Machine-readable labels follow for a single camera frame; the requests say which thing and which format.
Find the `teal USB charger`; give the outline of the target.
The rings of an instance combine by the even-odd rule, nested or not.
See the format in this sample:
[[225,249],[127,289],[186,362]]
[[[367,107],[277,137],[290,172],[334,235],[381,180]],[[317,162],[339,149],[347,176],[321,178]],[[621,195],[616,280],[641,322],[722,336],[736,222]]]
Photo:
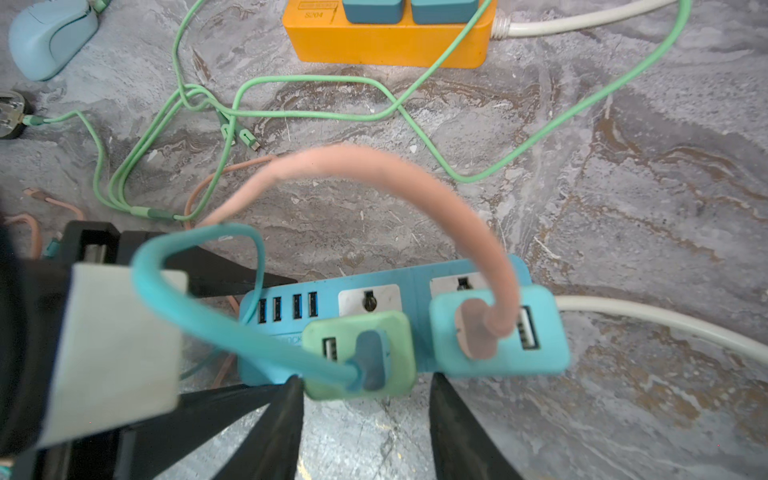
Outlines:
[[437,370],[455,378],[545,375],[570,364],[565,330],[553,294],[539,285],[521,289],[521,312],[496,354],[473,359],[462,349],[468,327],[484,319],[495,304],[490,290],[444,293],[430,302],[429,315]]

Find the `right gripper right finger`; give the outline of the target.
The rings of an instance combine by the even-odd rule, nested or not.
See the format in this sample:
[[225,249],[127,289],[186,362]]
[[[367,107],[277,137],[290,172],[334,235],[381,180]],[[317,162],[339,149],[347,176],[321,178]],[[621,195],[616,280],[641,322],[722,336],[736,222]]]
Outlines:
[[437,479],[522,479],[442,373],[432,377],[429,419]]

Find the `blue power strip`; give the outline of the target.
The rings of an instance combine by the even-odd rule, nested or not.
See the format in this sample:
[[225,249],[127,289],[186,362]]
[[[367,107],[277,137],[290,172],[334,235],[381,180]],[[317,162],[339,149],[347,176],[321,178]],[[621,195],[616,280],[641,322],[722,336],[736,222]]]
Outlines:
[[[521,289],[533,283],[527,266],[509,258]],[[399,310],[411,322],[417,369],[439,372],[434,356],[429,315],[430,302],[444,293],[490,290],[484,277],[467,260],[400,268],[313,282],[264,288],[248,293],[240,320],[249,328],[292,345],[302,343],[304,328],[312,321],[362,315],[374,302],[379,311]]]

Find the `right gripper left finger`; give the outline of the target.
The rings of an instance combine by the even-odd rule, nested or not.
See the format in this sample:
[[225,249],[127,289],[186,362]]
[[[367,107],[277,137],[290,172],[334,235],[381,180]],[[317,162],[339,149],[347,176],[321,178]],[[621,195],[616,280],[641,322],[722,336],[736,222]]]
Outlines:
[[304,382],[292,376],[214,479],[294,479],[304,417]]

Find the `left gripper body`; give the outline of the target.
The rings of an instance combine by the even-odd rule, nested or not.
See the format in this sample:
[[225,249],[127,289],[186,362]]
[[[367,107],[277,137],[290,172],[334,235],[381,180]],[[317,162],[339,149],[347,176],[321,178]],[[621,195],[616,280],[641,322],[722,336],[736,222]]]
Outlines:
[[1,453],[12,477],[152,479],[259,412],[217,477],[292,478],[296,380],[181,393],[181,332],[131,282],[149,238],[72,221],[50,259],[3,252]]

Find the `light green USB charger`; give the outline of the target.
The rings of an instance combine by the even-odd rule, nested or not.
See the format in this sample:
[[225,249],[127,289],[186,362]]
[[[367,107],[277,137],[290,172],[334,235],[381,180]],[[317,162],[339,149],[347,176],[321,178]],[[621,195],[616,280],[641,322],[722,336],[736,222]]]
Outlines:
[[302,332],[302,347],[363,371],[354,390],[307,380],[306,393],[316,401],[401,396],[411,391],[416,380],[411,324],[398,311],[314,321]]

